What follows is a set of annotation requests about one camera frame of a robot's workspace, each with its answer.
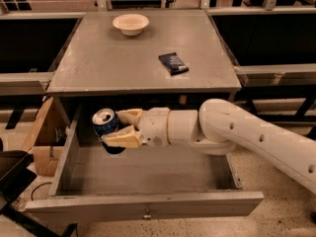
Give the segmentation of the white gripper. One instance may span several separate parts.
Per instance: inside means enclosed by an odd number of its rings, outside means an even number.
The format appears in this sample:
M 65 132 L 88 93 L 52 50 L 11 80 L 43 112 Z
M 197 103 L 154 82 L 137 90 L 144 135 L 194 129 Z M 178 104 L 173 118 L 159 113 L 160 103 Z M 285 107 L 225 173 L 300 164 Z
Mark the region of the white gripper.
M 101 136 L 110 147 L 137 148 L 142 143 L 151 147 L 165 147 L 168 141 L 168 108 L 128 109 L 118 111 L 122 124 L 128 125 L 119 131 Z

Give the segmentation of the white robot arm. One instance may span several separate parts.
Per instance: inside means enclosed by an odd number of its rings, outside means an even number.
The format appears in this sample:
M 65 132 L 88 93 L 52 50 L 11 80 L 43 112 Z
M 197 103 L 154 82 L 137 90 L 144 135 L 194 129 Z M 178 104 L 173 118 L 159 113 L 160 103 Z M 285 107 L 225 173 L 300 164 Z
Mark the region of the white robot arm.
M 101 141 L 109 147 L 166 147 L 182 144 L 193 150 L 222 155 L 241 145 L 316 193 L 316 141 L 264 121 L 220 99 L 198 110 L 153 108 L 110 111 Z

